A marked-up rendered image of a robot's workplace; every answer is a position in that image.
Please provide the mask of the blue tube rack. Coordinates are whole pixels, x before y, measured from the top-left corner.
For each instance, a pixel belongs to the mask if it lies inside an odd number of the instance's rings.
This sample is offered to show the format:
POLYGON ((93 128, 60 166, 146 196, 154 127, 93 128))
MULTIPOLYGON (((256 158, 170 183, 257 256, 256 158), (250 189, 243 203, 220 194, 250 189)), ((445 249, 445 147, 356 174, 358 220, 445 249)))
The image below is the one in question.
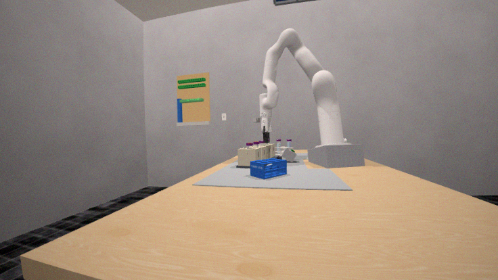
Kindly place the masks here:
POLYGON ((285 160, 275 158, 264 160, 250 161, 250 176, 260 179, 269 179, 287 174, 287 165, 285 160), (265 164, 272 165, 265 166, 265 164))

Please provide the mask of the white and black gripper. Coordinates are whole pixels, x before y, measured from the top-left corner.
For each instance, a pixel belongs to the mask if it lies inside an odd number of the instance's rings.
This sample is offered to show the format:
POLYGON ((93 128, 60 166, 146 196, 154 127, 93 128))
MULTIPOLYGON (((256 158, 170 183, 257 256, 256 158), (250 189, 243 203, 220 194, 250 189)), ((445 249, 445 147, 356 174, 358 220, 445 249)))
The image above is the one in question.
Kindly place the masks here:
POLYGON ((261 118, 261 130, 263 132, 263 141, 268 143, 269 133, 271 133, 271 117, 261 118))

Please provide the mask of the grey bench mat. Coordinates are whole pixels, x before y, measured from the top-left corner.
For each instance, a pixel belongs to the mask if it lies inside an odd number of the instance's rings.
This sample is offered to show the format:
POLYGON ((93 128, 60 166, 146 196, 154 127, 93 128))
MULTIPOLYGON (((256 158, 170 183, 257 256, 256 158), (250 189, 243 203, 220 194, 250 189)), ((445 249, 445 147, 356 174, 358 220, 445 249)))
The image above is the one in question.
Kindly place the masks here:
POLYGON ((197 186, 262 189, 307 189, 352 191, 329 168, 307 168, 308 153, 297 153, 297 163, 287 163, 287 174, 269 179, 250 176, 250 168, 236 168, 238 160, 194 183, 197 186))

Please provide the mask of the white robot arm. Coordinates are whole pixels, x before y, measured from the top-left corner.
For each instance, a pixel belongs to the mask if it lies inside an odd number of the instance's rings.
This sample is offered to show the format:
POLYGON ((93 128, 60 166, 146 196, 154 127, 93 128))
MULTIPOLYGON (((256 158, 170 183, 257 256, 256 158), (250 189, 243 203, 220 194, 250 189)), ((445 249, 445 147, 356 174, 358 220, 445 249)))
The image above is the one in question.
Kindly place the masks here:
MULTIPOLYGON (((259 95, 260 117, 272 117, 272 109, 277 105, 279 97, 279 89, 275 84, 277 63, 286 47, 312 81, 321 137, 321 145, 315 147, 326 144, 350 145, 351 143, 347 143, 343 137, 336 81, 309 50, 303 50, 307 48, 292 28, 284 30, 276 44, 266 54, 263 86, 268 89, 267 93, 259 95)), ((253 118, 253 122, 261 122, 261 118, 253 118)))

